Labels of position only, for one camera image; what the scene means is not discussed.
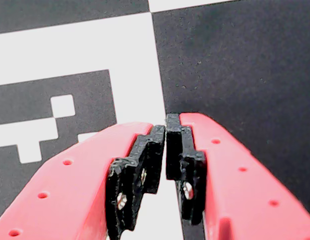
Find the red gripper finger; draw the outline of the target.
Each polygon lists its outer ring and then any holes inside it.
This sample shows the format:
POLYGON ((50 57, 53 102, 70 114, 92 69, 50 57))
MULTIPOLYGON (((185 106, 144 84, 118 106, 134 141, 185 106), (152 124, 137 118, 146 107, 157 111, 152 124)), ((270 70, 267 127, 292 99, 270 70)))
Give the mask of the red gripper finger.
POLYGON ((166 177, 208 240, 310 240, 310 214, 251 152, 201 113, 166 118, 166 177))
POLYGON ((0 216, 0 240, 118 240, 159 187, 165 127, 108 127, 47 160, 0 216))

